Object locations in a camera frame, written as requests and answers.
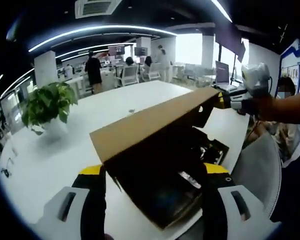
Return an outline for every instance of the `desk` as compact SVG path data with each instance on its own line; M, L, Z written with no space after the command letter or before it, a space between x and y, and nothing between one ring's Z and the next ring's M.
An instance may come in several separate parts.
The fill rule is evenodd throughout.
M12 176L6 178L0 174L0 179L17 213L27 223L36 223L43 215L45 203L64 186L71 186L80 170L101 163L90 140L90 132L127 117L131 109L138 112L189 92L189 89L171 83L150 81L83 98L70 108L68 136L57 142L49 142L44 134L38 137L22 128L13 135L18 156L14 156L8 140L0 158L0 169L9 157L14 161L9 169ZM226 124L226 119L233 122ZM246 135L248 118L245 121L245 117L231 111L213 110L206 127L204 130L207 131L211 128L207 132L210 138L216 138L230 148L224 164L234 166ZM105 199L105 232L116 240L175 240L202 216L200 210L161 231L125 192L120 192L108 174Z

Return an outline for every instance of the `green leaves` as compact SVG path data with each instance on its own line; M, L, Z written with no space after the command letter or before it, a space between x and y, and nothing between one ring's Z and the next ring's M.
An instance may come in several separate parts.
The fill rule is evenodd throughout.
M64 82L53 82L30 94L21 119L27 128L42 127L42 124L58 116L67 123L70 105L73 104L78 104L74 90ZM42 134L41 131L31 130L37 135Z

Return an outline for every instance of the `white flower pot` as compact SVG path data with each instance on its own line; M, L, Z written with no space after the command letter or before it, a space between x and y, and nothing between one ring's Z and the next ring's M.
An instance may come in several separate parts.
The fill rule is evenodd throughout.
M59 139L68 133L67 125L59 117L46 122L43 125L44 135L51 139Z

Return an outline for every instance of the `open cardboard box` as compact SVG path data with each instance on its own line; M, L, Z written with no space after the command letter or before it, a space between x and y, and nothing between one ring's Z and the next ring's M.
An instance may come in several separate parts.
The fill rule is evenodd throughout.
M193 127L205 125L218 93L200 88L90 133L108 174L161 229L199 206L198 183L181 173L191 176L189 166L203 162L203 147L221 150L221 158L229 149ZM204 162L215 158L206 154Z

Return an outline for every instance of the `box flap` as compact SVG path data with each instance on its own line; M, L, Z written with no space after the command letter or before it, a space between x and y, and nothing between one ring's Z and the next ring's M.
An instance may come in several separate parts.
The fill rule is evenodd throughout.
M101 162L139 143L218 93L212 87L199 88L91 132Z

